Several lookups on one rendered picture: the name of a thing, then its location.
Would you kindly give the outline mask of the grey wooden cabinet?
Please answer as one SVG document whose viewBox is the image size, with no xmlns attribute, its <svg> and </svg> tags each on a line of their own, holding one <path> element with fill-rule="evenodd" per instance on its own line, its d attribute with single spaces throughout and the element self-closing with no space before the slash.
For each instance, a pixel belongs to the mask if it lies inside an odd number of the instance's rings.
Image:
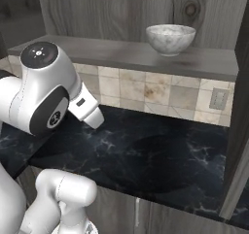
<svg viewBox="0 0 249 234">
<path fill-rule="evenodd" d="M 37 40 L 58 43 L 75 62 L 229 82 L 237 76 L 235 47 L 249 0 L 31 2 L 42 17 Z M 191 46 L 174 57 L 158 54 L 146 29 L 162 23 L 193 27 Z"/>
</svg>

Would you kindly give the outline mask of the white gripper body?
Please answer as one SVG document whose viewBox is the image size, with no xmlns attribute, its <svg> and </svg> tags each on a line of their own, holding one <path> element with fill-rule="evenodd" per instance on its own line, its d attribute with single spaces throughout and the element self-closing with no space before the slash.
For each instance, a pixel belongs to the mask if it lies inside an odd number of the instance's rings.
<svg viewBox="0 0 249 234">
<path fill-rule="evenodd" d="M 98 128 L 104 122 L 104 116 L 99 108 L 96 108 L 89 116 L 84 119 L 84 122 L 93 129 Z"/>
</svg>

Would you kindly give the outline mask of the grey base cupboard door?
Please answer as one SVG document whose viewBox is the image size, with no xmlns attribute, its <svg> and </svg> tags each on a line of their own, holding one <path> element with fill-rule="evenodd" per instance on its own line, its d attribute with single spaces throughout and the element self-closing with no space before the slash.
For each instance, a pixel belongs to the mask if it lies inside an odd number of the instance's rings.
<svg viewBox="0 0 249 234">
<path fill-rule="evenodd" d="M 135 202 L 135 233 L 249 234 L 249 230 L 137 198 Z"/>
</svg>

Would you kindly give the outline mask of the white marble bowl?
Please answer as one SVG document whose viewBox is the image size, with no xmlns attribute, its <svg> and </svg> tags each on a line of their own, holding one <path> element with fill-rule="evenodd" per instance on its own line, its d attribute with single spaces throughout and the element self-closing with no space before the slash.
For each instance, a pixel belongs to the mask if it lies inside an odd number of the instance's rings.
<svg viewBox="0 0 249 234">
<path fill-rule="evenodd" d="M 179 24 L 158 24 L 146 28 L 150 46 L 162 56 L 176 56 L 193 42 L 196 30 Z"/>
</svg>

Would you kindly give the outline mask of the grey wall socket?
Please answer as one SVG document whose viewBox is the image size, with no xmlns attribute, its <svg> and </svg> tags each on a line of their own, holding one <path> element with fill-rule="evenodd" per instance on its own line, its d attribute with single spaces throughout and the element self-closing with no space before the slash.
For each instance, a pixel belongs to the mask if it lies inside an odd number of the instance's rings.
<svg viewBox="0 0 249 234">
<path fill-rule="evenodd" d="M 226 107 L 229 97 L 229 91 L 227 89 L 214 88 L 210 100 L 210 109 L 223 111 Z"/>
</svg>

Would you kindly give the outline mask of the grey cabinet door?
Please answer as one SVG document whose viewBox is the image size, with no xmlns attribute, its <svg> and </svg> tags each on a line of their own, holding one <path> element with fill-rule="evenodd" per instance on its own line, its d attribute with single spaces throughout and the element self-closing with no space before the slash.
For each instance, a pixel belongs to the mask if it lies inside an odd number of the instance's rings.
<svg viewBox="0 0 249 234">
<path fill-rule="evenodd" d="M 235 81 L 231 126 L 220 216 L 230 219 L 249 178 L 249 0 L 235 45 L 238 74 Z"/>
</svg>

